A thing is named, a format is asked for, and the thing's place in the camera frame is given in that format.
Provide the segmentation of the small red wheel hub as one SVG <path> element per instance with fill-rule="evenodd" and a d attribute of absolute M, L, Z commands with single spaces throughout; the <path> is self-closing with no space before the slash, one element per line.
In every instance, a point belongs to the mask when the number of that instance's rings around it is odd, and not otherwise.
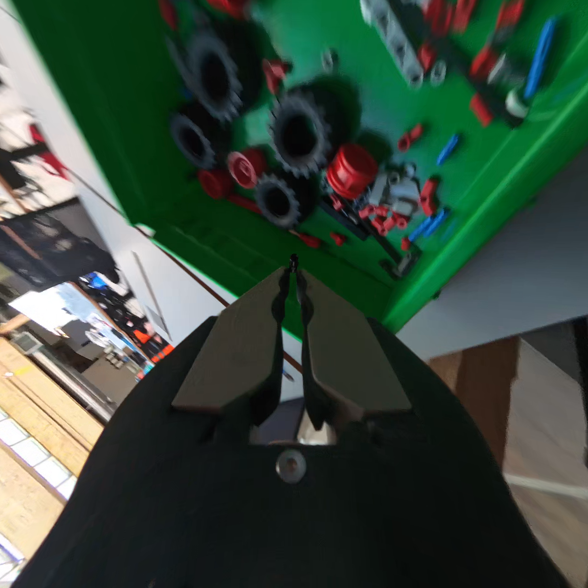
<path fill-rule="evenodd" d="M 226 169 L 201 169 L 196 174 L 204 192 L 214 200 L 227 199 L 233 191 L 233 179 Z"/>
<path fill-rule="evenodd" d="M 268 161 L 261 148 L 231 151 L 226 159 L 233 180 L 244 189 L 253 189 L 268 170 Z"/>

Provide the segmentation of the wooden shelf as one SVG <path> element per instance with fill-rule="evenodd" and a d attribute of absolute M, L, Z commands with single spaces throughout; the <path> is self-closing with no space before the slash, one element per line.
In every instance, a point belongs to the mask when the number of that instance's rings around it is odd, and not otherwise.
<path fill-rule="evenodd" d="M 55 525 L 104 427 L 1 339 L 1 550 L 29 560 Z"/>

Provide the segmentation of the small black lego tire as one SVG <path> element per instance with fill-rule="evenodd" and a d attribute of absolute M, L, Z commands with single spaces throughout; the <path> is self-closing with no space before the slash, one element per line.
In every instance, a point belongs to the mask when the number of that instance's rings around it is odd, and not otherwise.
<path fill-rule="evenodd" d="M 198 169 L 225 166 L 231 145 L 231 127 L 216 120 L 198 101 L 182 105 L 169 120 L 175 145 L 185 159 Z"/>
<path fill-rule="evenodd" d="M 261 214 L 279 229 L 296 229 L 316 208 L 318 185 L 313 178 L 296 177 L 283 171 L 265 173 L 254 196 Z"/>

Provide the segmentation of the green plastic tray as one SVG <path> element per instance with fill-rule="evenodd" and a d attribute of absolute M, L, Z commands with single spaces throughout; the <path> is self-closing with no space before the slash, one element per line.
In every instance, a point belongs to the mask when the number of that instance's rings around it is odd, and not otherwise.
<path fill-rule="evenodd" d="M 213 202 L 173 144 L 180 77 L 165 48 L 156 1 L 14 1 L 36 48 L 129 221 L 220 287 L 240 296 L 285 264 L 297 239 L 253 213 Z M 313 250 L 303 269 L 368 316 L 398 332 L 587 143 L 587 1 L 526 1 L 509 47 L 531 60 L 550 17 L 558 24 L 541 89 L 516 128 L 483 128 L 473 90 L 451 70 L 437 88 L 410 90 L 359 1 L 264 1 L 262 43 L 293 63 L 290 86 L 319 77 L 320 53 L 334 48 L 341 75 L 359 92 L 359 128 L 391 145 L 410 125 L 425 133 L 408 152 L 420 178 L 440 177 L 451 209 L 417 241 L 423 254 L 407 277 L 386 276 L 374 239 Z M 436 159 L 453 134 L 459 146 Z"/>

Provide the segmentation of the cluster of small red bushes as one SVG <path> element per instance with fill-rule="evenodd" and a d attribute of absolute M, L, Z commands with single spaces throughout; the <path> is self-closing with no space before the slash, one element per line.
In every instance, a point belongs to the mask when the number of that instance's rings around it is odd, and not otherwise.
<path fill-rule="evenodd" d="M 394 229 L 406 229 L 410 217 L 396 212 L 386 205 L 366 205 L 359 210 L 359 217 L 371 224 L 381 237 L 386 237 Z"/>

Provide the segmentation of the grey lego assembly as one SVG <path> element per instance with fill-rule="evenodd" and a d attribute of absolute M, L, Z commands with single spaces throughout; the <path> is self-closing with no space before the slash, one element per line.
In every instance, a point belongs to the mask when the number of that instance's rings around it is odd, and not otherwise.
<path fill-rule="evenodd" d="M 380 171 L 368 191 L 368 204 L 387 206 L 394 213 L 412 217 L 419 209 L 420 198 L 416 169 L 416 165 L 409 162 L 399 168 Z"/>

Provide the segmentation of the long black lego beam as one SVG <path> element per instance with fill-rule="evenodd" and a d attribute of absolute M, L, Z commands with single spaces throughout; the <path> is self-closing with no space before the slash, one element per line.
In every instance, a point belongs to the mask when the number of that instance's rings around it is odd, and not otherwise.
<path fill-rule="evenodd" d="M 400 280 L 407 276 L 420 259 L 421 253 L 416 250 L 401 254 L 386 237 L 380 234 L 369 219 L 362 219 L 354 207 L 342 197 L 335 194 L 322 196 L 319 205 L 331 218 L 360 240 L 375 239 L 387 255 L 387 259 L 379 261 L 379 265 L 393 280 Z"/>

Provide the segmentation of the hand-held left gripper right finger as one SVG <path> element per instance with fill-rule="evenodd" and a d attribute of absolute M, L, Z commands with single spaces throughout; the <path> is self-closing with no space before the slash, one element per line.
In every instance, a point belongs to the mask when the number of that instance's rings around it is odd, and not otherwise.
<path fill-rule="evenodd" d="M 305 270 L 296 273 L 303 323 L 306 412 L 316 430 L 409 413 L 412 403 L 367 317 Z"/>

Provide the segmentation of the long blue lego axle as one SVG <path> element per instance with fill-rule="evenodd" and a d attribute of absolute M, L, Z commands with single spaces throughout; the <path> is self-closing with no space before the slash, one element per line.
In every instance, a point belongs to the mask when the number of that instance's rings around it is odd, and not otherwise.
<path fill-rule="evenodd" d="M 550 17 L 544 24 L 539 41 L 537 43 L 526 85 L 523 91 L 523 100 L 530 102 L 533 96 L 538 92 L 541 79 L 546 69 L 546 64 L 550 49 L 552 47 L 555 31 L 558 24 L 557 17 Z"/>

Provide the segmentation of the red lego connector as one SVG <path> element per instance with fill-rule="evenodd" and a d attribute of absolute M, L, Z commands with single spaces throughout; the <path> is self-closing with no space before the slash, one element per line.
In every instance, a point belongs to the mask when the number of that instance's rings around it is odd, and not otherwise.
<path fill-rule="evenodd" d="M 281 59 L 263 59 L 262 71 L 265 75 L 266 85 L 269 92 L 276 96 L 282 82 L 292 70 L 292 64 Z"/>
<path fill-rule="evenodd" d="M 398 139 L 398 151 L 401 153 L 407 152 L 411 146 L 417 142 L 423 135 L 424 126 L 421 123 L 418 123 L 413 128 L 407 130 L 399 139 Z"/>

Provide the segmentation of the blue lego pin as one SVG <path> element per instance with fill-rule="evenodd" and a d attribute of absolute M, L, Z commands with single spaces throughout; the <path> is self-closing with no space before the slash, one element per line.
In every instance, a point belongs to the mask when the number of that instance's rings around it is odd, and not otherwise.
<path fill-rule="evenodd" d="M 434 219 L 430 222 L 427 229 L 424 231 L 423 237 L 428 238 L 432 234 L 434 234 L 434 232 L 436 232 L 438 228 L 441 227 L 441 225 L 447 220 L 447 218 L 450 217 L 451 213 L 452 211 L 449 208 L 444 208 L 440 210 L 436 214 Z"/>
<path fill-rule="evenodd" d="M 461 134 L 453 134 L 437 156 L 437 166 L 442 166 L 454 154 L 461 140 Z"/>
<path fill-rule="evenodd" d="M 436 215 L 425 218 L 408 236 L 410 243 L 414 243 L 435 220 Z"/>

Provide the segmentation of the white round lego piece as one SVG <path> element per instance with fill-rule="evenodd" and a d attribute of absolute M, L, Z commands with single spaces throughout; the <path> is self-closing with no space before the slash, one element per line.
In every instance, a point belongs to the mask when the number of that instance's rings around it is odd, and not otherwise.
<path fill-rule="evenodd" d="M 529 106 L 520 95 L 520 88 L 511 89 L 504 101 L 506 111 L 515 118 L 525 119 L 529 113 Z"/>

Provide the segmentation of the large red wheel hub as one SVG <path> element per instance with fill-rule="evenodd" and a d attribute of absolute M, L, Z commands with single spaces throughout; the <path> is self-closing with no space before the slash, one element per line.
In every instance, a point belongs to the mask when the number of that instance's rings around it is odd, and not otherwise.
<path fill-rule="evenodd" d="M 327 184 L 347 201 L 359 198 L 378 174 L 378 163 L 361 145 L 342 145 L 326 171 Z"/>

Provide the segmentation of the large black lego tire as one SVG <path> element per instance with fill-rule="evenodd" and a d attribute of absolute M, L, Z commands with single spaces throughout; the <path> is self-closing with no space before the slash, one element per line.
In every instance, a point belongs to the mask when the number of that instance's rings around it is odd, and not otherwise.
<path fill-rule="evenodd" d="M 270 144 L 286 171 L 309 178 L 349 142 L 360 117 L 359 92 L 351 82 L 319 76 L 278 95 L 269 114 Z"/>
<path fill-rule="evenodd" d="M 185 86 L 213 118 L 231 122 L 254 106 L 264 76 L 261 52 L 246 24 L 197 27 L 174 50 Z"/>

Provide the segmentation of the red angled lego piece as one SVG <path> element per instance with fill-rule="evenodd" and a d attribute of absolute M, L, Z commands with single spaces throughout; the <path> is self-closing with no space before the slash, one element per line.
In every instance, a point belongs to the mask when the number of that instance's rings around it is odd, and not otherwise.
<path fill-rule="evenodd" d="M 431 177 L 424 183 L 420 191 L 419 204 L 427 217 L 432 217 L 437 213 L 439 207 L 437 188 L 439 183 L 440 180 L 437 177 Z"/>

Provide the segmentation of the black red lego assembly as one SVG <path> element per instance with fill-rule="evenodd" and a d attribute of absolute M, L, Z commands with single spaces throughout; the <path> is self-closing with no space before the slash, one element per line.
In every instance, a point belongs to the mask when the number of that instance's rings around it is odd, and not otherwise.
<path fill-rule="evenodd" d="M 467 52 L 459 38 L 467 34 L 479 12 L 480 1 L 416 1 L 417 35 L 422 38 L 420 56 L 445 61 L 464 78 L 474 94 L 470 108 L 482 126 L 501 119 L 509 128 L 518 128 L 524 114 L 515 114 L 500 94 L 500 76 L 507 58 L 504 48 L 516 32 L 525 13 L 525 1 L 499 1 L 496 20 L 488 37 L 479 43 L 475 55 Z"/>

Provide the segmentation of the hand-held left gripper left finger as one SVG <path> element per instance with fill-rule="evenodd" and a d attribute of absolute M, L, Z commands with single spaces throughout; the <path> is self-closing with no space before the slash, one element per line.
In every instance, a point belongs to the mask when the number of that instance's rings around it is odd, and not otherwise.
<path fill-rule="evenodd" d="M 221 414 L 246 401 L 254 426 L 273 414 L 281 399 L 289 285 L 290 269 L 279 268 L 224 309 L 172 401 L 174 408 Z"/>

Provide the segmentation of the long grey lego beam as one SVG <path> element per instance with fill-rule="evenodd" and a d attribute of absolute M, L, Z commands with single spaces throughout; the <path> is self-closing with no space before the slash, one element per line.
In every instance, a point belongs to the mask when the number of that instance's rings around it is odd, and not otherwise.
<path fill-rule="evenodd" d="M 376 30 L 408 87 L 420 89 L 424 80 L 423 65 L 395 1 L 360 1 L 359 4 L 365 23 Z"/>

